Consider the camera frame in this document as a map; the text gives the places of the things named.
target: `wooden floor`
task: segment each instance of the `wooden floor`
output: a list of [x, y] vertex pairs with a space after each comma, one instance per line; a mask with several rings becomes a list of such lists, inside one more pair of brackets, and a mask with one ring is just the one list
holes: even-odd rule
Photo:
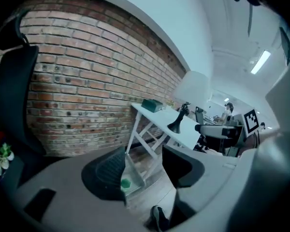
[[[158, 155], [162, 153], [162, 146], [155, 151]], [[141, 146], [130, 151], [130, 156], [137, 170], [144, 174], [151, 166], [153, 159]], [[127, 208], [142, 224], [148, 222], [150, 210], [159, 205], [169, 218], [172, 212], [176, 189], [173, 187], [162, 164], [160, 164], [152, 175], [146, 180], [146, 185], [139, 190], [126, 196]]]

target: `white lamp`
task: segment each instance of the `white lamp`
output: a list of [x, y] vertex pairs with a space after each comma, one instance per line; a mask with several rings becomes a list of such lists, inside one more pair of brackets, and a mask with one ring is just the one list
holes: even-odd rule
[[209, 79], [199, 72], [187, 72], [172, 93], [175, 100], [183, 103], [183, 105], [177, 119], [169, 124], [168, 128], [175, 133], [180, 133], [180, 122], [183, 120], [184, 115], [189, 112], [188, 105], [191, 104], [194, 107], [204, 109], [208, 94]]

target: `white flower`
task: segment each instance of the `white flower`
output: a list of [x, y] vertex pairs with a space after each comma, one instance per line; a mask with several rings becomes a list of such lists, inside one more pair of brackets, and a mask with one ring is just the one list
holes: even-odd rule
[[0, 167], [3, 169], [9, 168], [9, 161], [5, 157], [0, 156]]

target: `ceiling light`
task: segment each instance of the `ceiling light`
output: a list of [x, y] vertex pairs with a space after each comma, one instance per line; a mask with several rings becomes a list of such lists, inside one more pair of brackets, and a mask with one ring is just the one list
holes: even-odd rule
[[271, 53], [268, 51], [263, 51], [261, 57], [259, 58], [258, 62], [256, 63], [255, 67], [252, 69], [251, 73], [256, 74], [259, 69], [263, 66], [263, 64], [267, 61], [270, 57]]

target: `black shoe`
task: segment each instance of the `black shoe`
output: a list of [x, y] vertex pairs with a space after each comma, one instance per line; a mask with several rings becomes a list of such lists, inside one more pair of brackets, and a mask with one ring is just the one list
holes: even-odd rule
[[151, 208], [151, 218], [157, 226], [156, 229], [159, 232], [167, 231], [170, 226], [169, 220], [165, 217], [164, 211], [159, 206], [154, 206]]

